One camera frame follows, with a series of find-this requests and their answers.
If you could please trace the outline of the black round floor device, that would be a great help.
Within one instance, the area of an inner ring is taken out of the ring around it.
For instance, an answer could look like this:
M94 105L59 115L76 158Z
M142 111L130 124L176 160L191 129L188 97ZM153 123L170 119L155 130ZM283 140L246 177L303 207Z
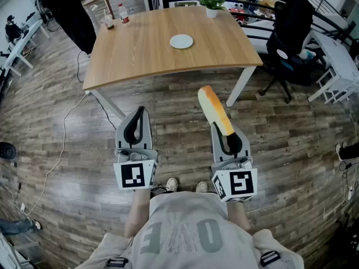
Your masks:
M8 142L0 142L0 158L3 160L13 160L17 155L14 145Z

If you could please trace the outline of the green plant in white pot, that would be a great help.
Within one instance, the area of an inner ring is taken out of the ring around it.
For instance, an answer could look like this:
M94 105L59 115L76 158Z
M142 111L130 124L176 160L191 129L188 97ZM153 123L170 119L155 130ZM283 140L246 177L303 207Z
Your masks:
M216 18L219 10L223 10L225 0L198 0L200 4L206 7L208 18Z

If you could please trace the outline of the person's left forearm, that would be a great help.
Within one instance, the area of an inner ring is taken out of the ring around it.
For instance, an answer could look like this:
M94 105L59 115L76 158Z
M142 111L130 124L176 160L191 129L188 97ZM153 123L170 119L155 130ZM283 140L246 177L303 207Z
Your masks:
M134 192L132 205L125 223L125 238L135 237L149 219L150 189L138 189Z

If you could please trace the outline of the person's right forearm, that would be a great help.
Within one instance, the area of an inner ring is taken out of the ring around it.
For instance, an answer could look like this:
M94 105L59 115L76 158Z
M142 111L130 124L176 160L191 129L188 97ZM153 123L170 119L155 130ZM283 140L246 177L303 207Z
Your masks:
M249 220L247 218L243 202L228 202L227 203L228 220L243 230L249 232L251 229Z

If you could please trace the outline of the wooden table with white legs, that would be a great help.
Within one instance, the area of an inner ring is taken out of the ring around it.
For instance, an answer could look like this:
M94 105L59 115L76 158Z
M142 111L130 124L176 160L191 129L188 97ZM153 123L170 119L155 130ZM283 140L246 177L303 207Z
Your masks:
M254 46L230 12L208 18L203 6L175 7L134 14L128 24L114 20L102 26L87 67L83 90L90 91L118 118L125 114L102 91L118 82L177 72L241 68L226 105L231 107L256 67L262 65ZM193 44L176 49L171 37L186 34Z

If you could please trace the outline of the person's beige printed shirt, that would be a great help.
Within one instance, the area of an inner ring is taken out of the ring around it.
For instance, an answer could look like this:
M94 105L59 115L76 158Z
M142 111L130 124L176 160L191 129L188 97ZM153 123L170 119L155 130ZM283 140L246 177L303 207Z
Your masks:
M280 259L262 267L261 256ZM125 268L108 267L111 258ZM175 192L151 199L149 219L132 238L108 233L76 269L305 269L302 257L282 246L267 229L254 234L228 220L213 193Z

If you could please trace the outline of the white round plate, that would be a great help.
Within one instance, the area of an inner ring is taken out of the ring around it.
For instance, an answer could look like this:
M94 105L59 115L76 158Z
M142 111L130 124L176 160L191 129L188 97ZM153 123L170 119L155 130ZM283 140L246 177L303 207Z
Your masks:
M171 37L169 43L176 49L186 49L193 44L194 40L192 37L186 34L178 34Z

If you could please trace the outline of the black hanging coat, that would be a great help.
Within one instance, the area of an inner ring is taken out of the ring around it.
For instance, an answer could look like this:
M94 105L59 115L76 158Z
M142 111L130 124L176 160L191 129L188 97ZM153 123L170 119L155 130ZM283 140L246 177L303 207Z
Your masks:
M96 33L80 0L39 0L53 14L68 37L87 55L91 54Z

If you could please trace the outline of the clear red-label water bottle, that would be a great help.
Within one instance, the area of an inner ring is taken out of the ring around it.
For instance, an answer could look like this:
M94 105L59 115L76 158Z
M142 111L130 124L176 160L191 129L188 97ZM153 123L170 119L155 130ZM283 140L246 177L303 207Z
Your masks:
M127 9L125 8L125 6L122 3L120 3L118 5L118 13L119 13L119 17L121 19L121 22L123 24L128 24L129 21L130 21L130 18L129 18Z

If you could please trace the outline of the sliced bread with orange crust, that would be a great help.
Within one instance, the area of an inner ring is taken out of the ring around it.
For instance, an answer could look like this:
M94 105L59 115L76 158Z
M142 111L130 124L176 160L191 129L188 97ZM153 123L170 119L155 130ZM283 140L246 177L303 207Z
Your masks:
M223 136L232 135L234 128L211 86L207 85L200 88L197 97L209 124L215 123Z

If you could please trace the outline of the black curved metal railing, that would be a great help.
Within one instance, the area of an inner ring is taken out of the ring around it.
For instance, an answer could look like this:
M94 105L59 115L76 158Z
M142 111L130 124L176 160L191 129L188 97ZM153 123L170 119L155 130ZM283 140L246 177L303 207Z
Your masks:
M225 0L226 2L234 2L234 3L242 3L245 7L257 7L257 8L265 8L269 11L275 11L275 4L277 2L286 3L289 0ZM325 4L322 6L318 4L316 7L312 6L314 9L313 15L317 18L313 20L314 29L319 31L321 30L325 35L340 40L345 45L351 47L355 46L359 49L359 39L354 39L351 36L351 32L356 26L354 22L350 23L347 27L340 26L339 22L335 22L334 20L329 18L327 13L320 12L320 9L327 10L330 5L326 0L321 0L321 3Z

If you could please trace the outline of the black office chair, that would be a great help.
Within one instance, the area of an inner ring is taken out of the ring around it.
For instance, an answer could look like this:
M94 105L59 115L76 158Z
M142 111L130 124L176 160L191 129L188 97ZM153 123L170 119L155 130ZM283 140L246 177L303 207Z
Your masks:
M303 86L311 84L310 71L315 60L302 59L300 53L311 31L315 9L308 0L285 0L275 3L274 12L274 31L266 43L268 58L259 67L273 79L259 94L264 96L278 81L287 95L285 102L288 104L292 96L287 82Z

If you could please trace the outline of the white side table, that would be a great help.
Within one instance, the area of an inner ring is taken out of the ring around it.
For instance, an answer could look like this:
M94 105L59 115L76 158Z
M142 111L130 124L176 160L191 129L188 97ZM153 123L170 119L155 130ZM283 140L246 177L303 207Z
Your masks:
M359 69L346 48L338 41L317 31L310 32L328 60L325 73L317 80L320 88L308 98L312 102L321 95L325 103L338 103L352 94L359 95Z
M31 42L34 44L34 46L36 46L36 44L32 41L31 38L39 29L42 31L42 33L45 35L47 39L50 39L50 36L42 26L42 20L38 20L36 23L34 23L29 27L29 32L23 38L21 38L13 47L11 53L9 54L7 60L4 63L4 67L6 70L10 69L13 73L18 75L19 77L22 76L20 72L18 72L12 67L12 63L15 60L15 58L20 58L30 69L34 68L34 66L30 62L28 62L26 58L22 55L22 51L28 42Z

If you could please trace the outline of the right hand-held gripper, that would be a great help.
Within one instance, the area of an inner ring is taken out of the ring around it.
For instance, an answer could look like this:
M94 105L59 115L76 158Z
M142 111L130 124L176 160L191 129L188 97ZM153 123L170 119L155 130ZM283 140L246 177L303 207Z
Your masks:
M252 167L249 140L237 126L233 129L234 133L227 136L227 151L216 123L210 127L215 162L211 180L222 203L243 202L257 195L257 169Z

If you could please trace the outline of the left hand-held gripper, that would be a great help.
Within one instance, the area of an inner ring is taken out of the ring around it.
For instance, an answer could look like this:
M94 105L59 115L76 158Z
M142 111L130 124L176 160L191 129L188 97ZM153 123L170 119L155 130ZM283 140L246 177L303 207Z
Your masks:
M118 147L125 147L115 150L117 162L113 167L119 189L152 189L158 152L148 150L153 148L153 141L149 113L144 106L125 117L116 130L116 142Z

